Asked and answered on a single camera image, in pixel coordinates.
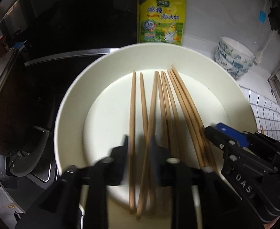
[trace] white bowl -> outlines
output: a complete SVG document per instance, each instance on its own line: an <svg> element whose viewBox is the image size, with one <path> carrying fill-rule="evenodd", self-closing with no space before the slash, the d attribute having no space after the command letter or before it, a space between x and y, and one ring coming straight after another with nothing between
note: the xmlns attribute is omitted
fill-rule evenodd
<svg viewBox="0 0 280 229"><path fill-rule="evenodd" d="M252 109L234 79L211 59L187 48L167 43L141 43L123 47L89 65L71 84L60 105L54 130L54 150L58 171L68 166L86 167L107 156L112 147L122 144L129 132L132 71L136 79L136 158L141 173L139 152L143 152L143 125L139 72L144 75L146 103L150 108L154 70L174 64L180 72L205 126L223 122L236 130L254 133L257 129ZM185 119L174 93L185 141L186 163L198 167ZM156 135L161 137L159 98L156 104ZM223 152L212 146L218 169ZM123 186L109 187L113 202L108 202L109 228L161 229L170 227L170 213L143 216L136 220L124 209L128 204L127 174Z"/></svg>
<svg viewBox="0 0 280 229"><path fill-rule="evenodd" d="M239 41L223 36L219 45L225 51L226 55L232 57L236 62L243 65L253 65L255 55Z"/></svg>

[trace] blue and white porcelain bowl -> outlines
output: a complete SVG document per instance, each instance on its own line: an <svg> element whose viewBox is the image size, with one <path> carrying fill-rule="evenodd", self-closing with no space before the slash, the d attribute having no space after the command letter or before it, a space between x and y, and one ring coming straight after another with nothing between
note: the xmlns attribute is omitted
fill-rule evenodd
<svg viewBox="0 0 280 229"><path fill-rule="evenodd" d="M217 50L222 54L222 56L234 67L236 67L238 70L242 71L242 72L247 72L250 67L253 64L248 64L248 65L244 65L241 62L237 61L236 59L234 59L233 57L227 55L225 53L225 51L220 47L220 45L217 46Z"/></svg>
<svg viewBox="0 0 280 229"><path fill-rule="evenodd" d="M228 37L221 37L219 46L222 48L225 54L233 58L235 62L249 67L253 65L255 55L239 41Z"/></svg>
<svg viewBox="0 0 280 229"><path fill-rule="evenodd" d="M245 70L245 67L241 67L237 64L233 65L230 63L223 54L217 49L215 53L215 61L223 67L234 79L238 79L248 72L248 69Z"/></svg>

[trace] chopstick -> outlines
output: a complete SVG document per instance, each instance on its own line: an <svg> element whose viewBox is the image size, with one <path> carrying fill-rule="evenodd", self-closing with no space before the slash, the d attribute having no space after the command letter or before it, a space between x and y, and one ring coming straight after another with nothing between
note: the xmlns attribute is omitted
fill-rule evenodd
<svg viewBox="0 0 280 229"><path fill-rule="evenodd" d="M129 117L129 212L136 210L136 187L135 187L135 107L136 107L136 72L133 72L130 96Z"/></svg>
<svg viewBox="0 0 280 229"><path fill-rule="evenodd" d="M195 120L195 117L194 117L194 113L193 113L192 109L190 108L190 104L188 103L188 100L187 100L187 98L185 96L185 93L183 92L181 86L179 85L179 82L178 82L176 76L174 75L173 71L171 71L171 73L172 73L173 79L175 80L175 83L176 83L176 86L178 88L179 94L182 97L182 101L185 104L185 108L187 110L187 113L188 113L188 116L190 118L192 127L194 129L195 136L197 138L197 141L198 141L198 144L199 144L199 148L200 148L200 151L201 151L201 155L202 155L202 158L203 158L203 161L204 161L204 166L207 166L207 165L209 165L208 157L207 157L207 154L206 154L206 150L205 150L205 145L204 145L203 139L202 139L202 137L200 135L199 126L196 123L196 120Z"/></svg>
<svg viewBox="0 0 280 229"><path fill-rule="evenodd" d="M163 77L165 79L165 83L167 86L167 91L170 97L170 102L172 106L172 111L174 115L174 121L176 124L176 131L177 131L177 136L178 136L178 144L179 144L179 155L180 155L180 160L185 162L185 150L184 150L184 145L183 145L183 140L182 140L182 133L181 133L181 128L180 128L180 123L179 123L179 116L176 108L176 104L174 101L174 96L170 87L170 83L168 81L167 75L165 72L163 72Z"/></svg>
<svg viewBox="0 0 280 229"><path fill-rule="evenodd" d="M145 90L144 90L144 80L143 74L140 73L140 90L141 90L141 107L142 107L142 120L143 120L143 135L144 142L146 142L147 137L147 128L148 128L148 118L147 118L147 108L146 108L146 99L145 99ZM151 175L149 174L149 195L151 210L155 213L156 208L156 187Z"/></svg>
<svg viewBox="0 0 280 229"><path fill-rule="evenodd" d="M175 151L172 116L171 116L167 86L165 84L165 77L164 77L163 72L161 72L161 80L162 80L163 97L164 97L164 103L165 103L165 113L166 113L166 116L167 116L167 121L166 122L167 122L167 125L168 125L169 148L171 150L172 157L178 157L178 155L176 154L176 151Z"/></svg>
<svg viewBox="0 0 280 229"><path fill-rule="evenodd" d="M146 137L146 147L144 153L144 162L143 162L143 170L141 175L141 183L140 183L140 193L139 193L139 200L138 200L138 207L137 207L137 217L141 218L144 204L147 196L147 175L149 171L149 149L150 149L150 139L154 134L155 131L155 113L156 113L156 97L157 97L157 79L158 79L158 72L155 71L154 77L154 84L153 84L153 91L152 91L152 99L151 99L151 106L150 106L150 117L147 129L147 137Z"/></svg>
<svg viewBox="0 0 280 229"><path fill-rule="evenodd" d="M161 111L162 146L168 149L169 146L168 146L167 116L165 112L164 96L163 96L163 90L162 90L159 73L158 73L158 93L159 93L160 111Z"/></svg>
<svg viewBox="0 0 280 229"><path fill-rule="evenodd" d="M174 75L176 76L176 78L177 78L177 80L178 80L182 90L184 91L187 100L188 100L188 104L189 104L189 106L191 108L191 111L192 111L191 115L195 116L195 120L197 122L197 127L199 129L199 134L200 134L200 135L197 135L197 136L200 137L203 140L203 142L204 142L205 154L207 154L207 157L208 157L208 163L207 164L209 164L211 167L213 167L214 171L218 174L216 162L215 162L215 159L214 159L214 156L213 156L213 153L212 153L212 149L211 149L210 143L209 143L209 141L206 139L206 137L204 135L205 127L204 127L203 121L202 121L202 119L201 119L201 117L199 115L199 112L198 112L198 110L197 110L197 108L196 108L196 106L194 104L194 101L193 101L193 99L192 99L192 97L191 97L187 87L185 86L184 82L182 81L182 79L181 79L181 77L180 77L180 75L179 75L179 73L176 70L174 65L172 65L172 69L173 69Z"/></svg>
<svg viewBox="0 0 280 229"><path fill-rule="evenodd" d="M175 80L174 80L174 73L173 73L172 70L168 70L168 74L169 74L170 80L172 82L172 85L174 87L175 93L177 95L177 98L178 98L180 107L182 109L183 115L185 117L185 121L187 123L188 129L189 129L189 133L190 133L193 145L194 145L194 149L195 149L195 153L196 153L196 157L197 157L197 160L198 160L199 167L202 168L202 167L205 166L205 164L204 164L204 160L203 160L203 157L202 157L201 149L200 149L200 146L199 146L198 139L196 137L194 128L192 126L190 117L188 115L188 111L186 109L185 103L183 102L182 96L179 93L179 90L178 90L178 85L179 84L175 82Z"/></svg>

